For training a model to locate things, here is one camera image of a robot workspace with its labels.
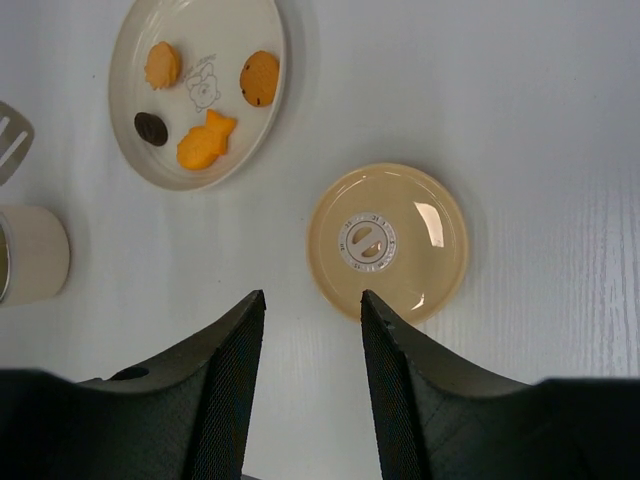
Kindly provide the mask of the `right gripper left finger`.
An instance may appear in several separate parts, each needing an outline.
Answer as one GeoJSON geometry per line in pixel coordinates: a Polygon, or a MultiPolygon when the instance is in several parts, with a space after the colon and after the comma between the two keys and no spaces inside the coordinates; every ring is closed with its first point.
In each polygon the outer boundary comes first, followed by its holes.
{"type": "Polygon", "coordinates": [[[1,373],[5,479],[239,479],[264,333],[262,291],[107,379],[1,373]]]}

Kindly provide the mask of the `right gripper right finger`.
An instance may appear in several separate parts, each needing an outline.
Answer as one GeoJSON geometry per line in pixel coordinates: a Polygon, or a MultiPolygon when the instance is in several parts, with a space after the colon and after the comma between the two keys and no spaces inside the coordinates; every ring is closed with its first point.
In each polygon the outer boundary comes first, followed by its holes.
{"type": "Polygon", "coordinates": [[[488,371],[403,320],[373,291],[361,332],[386,479],[635,479],[639,383],[488,371]]]}

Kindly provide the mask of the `steel serving tongs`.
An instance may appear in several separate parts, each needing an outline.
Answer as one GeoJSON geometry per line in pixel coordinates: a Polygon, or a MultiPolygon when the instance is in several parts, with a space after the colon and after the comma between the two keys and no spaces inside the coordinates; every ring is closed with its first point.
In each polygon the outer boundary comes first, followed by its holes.
{"type": "Polygon", "coordinates": [[[0,183],[5,185],[16,173],[35,137],[32,123],[18,110],[4,101],[1,111],[1,169],[0,183]]]}

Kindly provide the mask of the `orange flower cookie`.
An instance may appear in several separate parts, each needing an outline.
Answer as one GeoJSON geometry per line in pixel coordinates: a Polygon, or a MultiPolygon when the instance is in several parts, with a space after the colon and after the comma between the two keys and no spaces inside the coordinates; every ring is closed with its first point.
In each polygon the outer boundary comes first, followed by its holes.
{"type": "Polygon", "coordinates": [[[182,57],[171,44],[161,41],[148,53],[144,67],[145,80],[153,90],[170,88],[176,84],[182,70],[182,57]]]}

